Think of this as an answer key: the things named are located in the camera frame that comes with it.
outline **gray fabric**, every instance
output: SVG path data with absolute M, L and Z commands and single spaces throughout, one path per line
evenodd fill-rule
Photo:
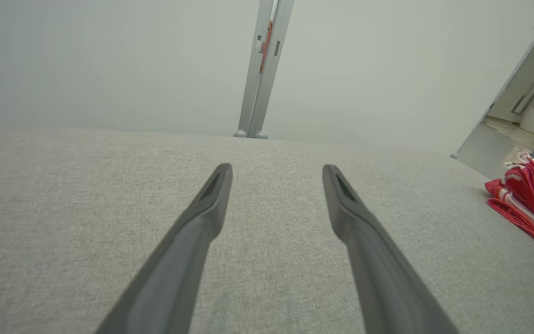
M 89 129 L 0 131 L 0 333 L 91 333 L 221 162 L 192 333 L 363 332 L 321 169 L 340 167 L 463 333 L 534 333 L 534 240 L 447 156 Z

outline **red strap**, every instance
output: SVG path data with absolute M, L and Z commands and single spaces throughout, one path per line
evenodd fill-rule
M 493 207 L 511 223 L 515 224 L 521 230 L 527 232 L 528 235 L 534 238 L 534 225 L 520 214 L 515 208 L 511 207 L 508 203 L 500 201 L 499 199 L 488 199 L 488 205 Z

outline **white wall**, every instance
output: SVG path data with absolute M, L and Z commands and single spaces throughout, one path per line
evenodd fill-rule
M 534 41 L 534 0 L 296 0 L 271 139 L 456 152 Z
M 504 93 L 500 95 L 500 98 L 496 101 L 493 108 L 489 111 L 488 115 L 502 118 L 511 122 L 521 122 L 528 100 L 534 93 L 534 46 L 532 51 L 528 54 L 525 61 L 521 64 L 521 67 L 517 70 L 512 80 L 504 90 Z M 525 99 L 516 106 L 517 102 L 521 99 L 521 96 L 526 95 Z M 517 115 L 512 112 L 515 108 L 515 112 L 521 114 Z
M 0 0 L 0 126 L 231 135 L 259 0 Z

